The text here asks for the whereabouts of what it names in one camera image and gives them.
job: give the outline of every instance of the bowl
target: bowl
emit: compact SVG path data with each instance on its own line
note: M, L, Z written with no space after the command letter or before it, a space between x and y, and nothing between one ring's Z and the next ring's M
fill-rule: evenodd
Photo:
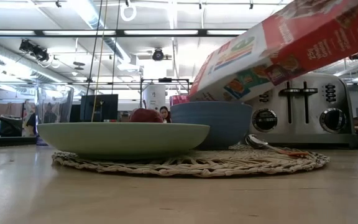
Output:
M65 152L92 159L151 159L183 154L201 144L209 126L164 123L53 123L40 137Z
M228 102L190 102L173 105L173 123L203 124L211 127L200 149L225 149L237 144L248 132L252 107Z

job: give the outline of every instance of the spoon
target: spoon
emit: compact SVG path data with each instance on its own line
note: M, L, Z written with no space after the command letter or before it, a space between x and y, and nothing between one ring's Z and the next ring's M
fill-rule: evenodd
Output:
M284 154L284 155L288 155L288 156L307 156L307 155L309 155L308 152L290 152L290 151L286 151L283 149L279 149L277 147L273 147L273 146L269 145L266 141L260 140L259 138L257 138L256 135L254 135L254 134L249 134L246 137L246 143L249 146L253 147L254 149L269 148L269 149L272 149L280 154Z

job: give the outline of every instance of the metal rack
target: metal rack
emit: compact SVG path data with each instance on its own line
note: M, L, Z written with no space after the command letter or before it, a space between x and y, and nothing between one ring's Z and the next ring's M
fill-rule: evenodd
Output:
M150 82L145 88L143 88L143 82ZM181 82L185 82L187 84L187 93L189 93L190 90L190 81L188 78L158 78L158 79L140 79L140 107L142 107L143 103L143 89L146 89L149 85L157 83L175 83L174 85L181 85L183 88L186 88L183 86Z

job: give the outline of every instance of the toaster lever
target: toaster lever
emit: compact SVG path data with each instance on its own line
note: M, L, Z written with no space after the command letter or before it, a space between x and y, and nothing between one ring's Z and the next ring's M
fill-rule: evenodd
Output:
M315 93L318 93L318 89L317 88L304 88L301 90L302 93L307 94L307 95L312 95Z
M298 89L298 88L286 88L286 89L280 91L280 93L283 94L283 95L298 94L300 92L301 92L301 90Z

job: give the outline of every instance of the light green bowl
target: light green bowl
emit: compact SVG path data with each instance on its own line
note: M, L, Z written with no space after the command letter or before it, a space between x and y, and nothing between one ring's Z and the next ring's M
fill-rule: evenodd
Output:
M53 123L37 126L49 145L93 159L150 159L200 145L209 126L163 123Z

